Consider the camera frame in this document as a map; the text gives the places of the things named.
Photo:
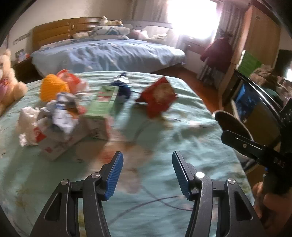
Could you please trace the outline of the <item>person's right hand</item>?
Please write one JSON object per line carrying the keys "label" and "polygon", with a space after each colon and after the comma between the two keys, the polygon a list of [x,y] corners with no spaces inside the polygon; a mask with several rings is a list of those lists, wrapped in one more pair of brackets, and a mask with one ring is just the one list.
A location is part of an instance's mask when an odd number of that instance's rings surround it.
{"label": "person's right hand", "polygon": [[291,216],[291,190],[282,196],[273,193],[263,195],[263,182],[259,182],[253,186],[252,193],[255,198],[253,207],[259,218],[263,216],[260,204],[270,210],[270,216],[263,226],[269,236],[276,236]]}

